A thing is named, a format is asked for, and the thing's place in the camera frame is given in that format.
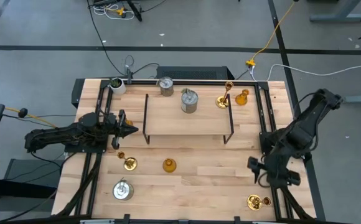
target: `gray floor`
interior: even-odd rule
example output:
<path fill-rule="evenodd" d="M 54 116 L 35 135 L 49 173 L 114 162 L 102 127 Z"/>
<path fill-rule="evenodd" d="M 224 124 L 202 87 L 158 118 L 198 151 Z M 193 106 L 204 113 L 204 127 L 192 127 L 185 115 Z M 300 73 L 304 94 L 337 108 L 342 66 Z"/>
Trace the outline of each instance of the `gray floor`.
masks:
<path fill-rule="evenodd" d="M 160 0 L 141 1 L 144 9 Z M 275 1 L 281 17 L 291 3 Z M 85 1 L 11 0 L 0 18 L 0 45 L 99 45 Z M 312 24 L 309 13 L 331 12 L 337 6 L 299 1 L 281 26 L 288 49 L 361 50 L 361 23 Z M 361 12 L 361 5 L 356 8 Z M 168 0 L 143 14 L 143 23 L 113 21 L 95 16 L 106 45 L 180 47 L 262 47 L 273 31 L 266 1 Z M 276 38 L 270 48 L 277 48 Z M 135 58 L 133 70 L 157 62 L 167 66 L 226 65 L 237 77 L 252 53 L 235 52 L 109 52 L 119 69 L 125 56 Z M 360 65 L 361 56 L 288 55 L 291 66 L 327 73 Z M 279 54 L 260 54 L 256 78 L 266 79 L 270 66 L 281 63 Z M 149 67 L 135 75 L 155 75 Z M 32 114 L 75 114 L 70 104 L 74 79 L 117 75 L 103 52 L 92 51 L 0 51 L 0 103 L 26 107 Z M 361 95 L 361 69 L 331 77 L 293 72 L 298 97 L 328 88 L 340 95 Z M 275 68 L 271 80 L 285 80 L 284 70 Z M 51 118 L 65 126 L 73 118 Z M 319 126 L 319 147 L 313 152 L 319 189 L 329 221 L 361 223 L 361 105 L 344 105 L 332 111 Z M 40 128 L 35 124 L 3 118 L 0 124 L 0 178 L 10 159 L 32 159 L 24 149 L 24 135 Z M 50 146 L 37 154 L 57 157 L 62 146 Z M 30 217 L 39 217 L 33 213 Z"/>

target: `wooden tabletop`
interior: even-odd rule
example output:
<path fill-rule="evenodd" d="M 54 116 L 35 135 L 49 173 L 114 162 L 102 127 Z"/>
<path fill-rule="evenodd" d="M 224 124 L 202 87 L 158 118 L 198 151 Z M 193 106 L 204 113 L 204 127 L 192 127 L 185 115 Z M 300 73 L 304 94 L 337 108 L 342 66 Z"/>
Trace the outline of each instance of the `wooden tabletop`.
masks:
<path fill-rule="evenodd" d="M 85 80 L 76 121 L 95 110 L 99 86 L 99 79 Z M 286 87 L 284 82 L 269 82 L 269 86 L 276 125 L 277 128 L 283 128 L 292 120 Z M 223 95 L 225 89 L 224 86 L 176 85 L 173 97 L 178 98 L 179 92 L 185 87 L 196 91 L 200 98 L 213 99 Z M 239 106 L 235 103 L 235 97 L 245 88 L 250 91 L 248 103 Z M 125 170 L 124 160 L 116 156 L 118 151 L 108 146 L 101 162 L 93 218 L 123 218 L 124 214 L 130 214 L 134 219 L 233 220 L 234 216 L 240 216 L 241 220 L 275 220 L 273 204 L 253 211 L 246 203 L 251 194 L 272 198 L 270 189 L 254 184 L 253 173 L 246 167 L 250 156 L 261 157 L 258 138 L 261 127 L 252 86 L 234 86 L 229 91 L 235 133 L 227 144 L 223 144 L 223 137 L 219 135 L 157 135 L 152 136 L 147 145 L 142 135 L 146 93 L 149 97 L 163 97 L 154 85 L 127 85 L 124 95 L 113 95 L 110 112 L 118 114 L 120 109 L 124 109 L 127 118 L 139 128 L 138 132 L 120 139 L 120 151 L 126 157 L 136 158 L 138 166 L 134 171 Z M 105 105 L 106 96 L 105 92 L 102 105 Z M 263 92 L 261 97 L 266 125 L 270 130 Z M 210 110 L 207 116 L 221 113 L 219 110 Z M 216 128 L 215 122 L 205 125 Z M 177 163 L 173 173 L 169 174 L 162 169 L 166 158 L 174 159 Z M 78 153 L 65 163 L 52 214 L 61 211 L 77 191 L 84 160 L 85 154 Z M 290 187 L 291 193 L 305 211 L 315 217 L 302 160 L 290 159 L 288 169 L 301 175 L 301 185 Z M 117 200 L 113 196 L 113 187 L 121 178 L 134 187 L 134 195 L 130 200 Z M 89 189 L 84 196 L 82 213 L 86 211 L 88 192 Z M 279 201 L 282 216 L 286 217 L 280 191 Z"/>

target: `small potted plant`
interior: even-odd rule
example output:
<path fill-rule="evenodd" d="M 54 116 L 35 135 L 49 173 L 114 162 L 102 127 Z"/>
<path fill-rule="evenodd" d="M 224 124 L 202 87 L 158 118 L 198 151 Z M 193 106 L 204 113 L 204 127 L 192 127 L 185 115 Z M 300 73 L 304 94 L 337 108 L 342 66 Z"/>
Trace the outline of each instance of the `small potted plant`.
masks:
<path fill-rule="evenodd" d="M 110 88 L 114 94 L 122 95 L 125 93 L 125 84 L 120 78 L 110 80 Z"/>

